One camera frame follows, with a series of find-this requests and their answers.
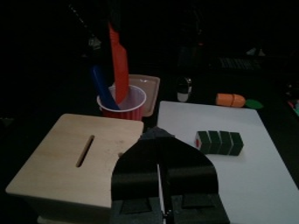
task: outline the plastic cup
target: plastic cup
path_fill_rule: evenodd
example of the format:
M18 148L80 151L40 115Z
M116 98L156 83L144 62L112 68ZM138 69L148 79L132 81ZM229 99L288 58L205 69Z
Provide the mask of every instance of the plastic cup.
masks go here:
M108 90L114 98L116 86L109 87ZM104 107L98 97L97 105L104 117L141 121L145 105L145 91L140 87L129 85L125 99L117 104L120 110Z

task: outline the orange object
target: orange object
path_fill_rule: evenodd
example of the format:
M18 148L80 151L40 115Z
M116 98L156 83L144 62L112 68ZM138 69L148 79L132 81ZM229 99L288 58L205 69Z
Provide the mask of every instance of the orange object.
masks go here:
M241 108L245 105L245 98L239 94L217 94L216 105Z
M110 23L108 23L108 34L114 69L116 103L120 103L125 99L128 91L126 49L118 43L118 33Z

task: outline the green block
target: green block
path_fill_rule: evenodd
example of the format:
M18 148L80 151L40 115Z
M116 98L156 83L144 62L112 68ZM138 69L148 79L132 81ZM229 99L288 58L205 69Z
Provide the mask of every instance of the green block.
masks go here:
M200 150L200 152L202 154L208 154L209 153L209 149L210 149L210 139L208 136L206 131L197 131L196 132L196 148Z
M219 138L220 138L220 147L219 147L219 154L220 155L228 155L231 151L231 138L229 133L224 130L219 132Z
M220 150L220 135L216 130L209 130L209 154L217 154Z
M243 140L241 140L240 134L237 132L229 132L229 137L231 137L231 141L232 141L229 155L237 156L243 149L243 146L244 146Z

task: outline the dark wall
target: dark wall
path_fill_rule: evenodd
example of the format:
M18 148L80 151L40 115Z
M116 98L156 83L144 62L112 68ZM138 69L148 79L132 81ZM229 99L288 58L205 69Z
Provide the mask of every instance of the dark wall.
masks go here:
M0 117L14 117L70 77L88 34L62 1L6 1L1 10Z

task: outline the wooden box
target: wooden box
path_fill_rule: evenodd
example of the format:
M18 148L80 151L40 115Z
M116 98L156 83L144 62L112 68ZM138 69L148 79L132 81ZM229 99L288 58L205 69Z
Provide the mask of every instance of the wooden box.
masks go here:
M38 223L108 223L112 171L142 127L122 119L60 117L5 188L30 204Z

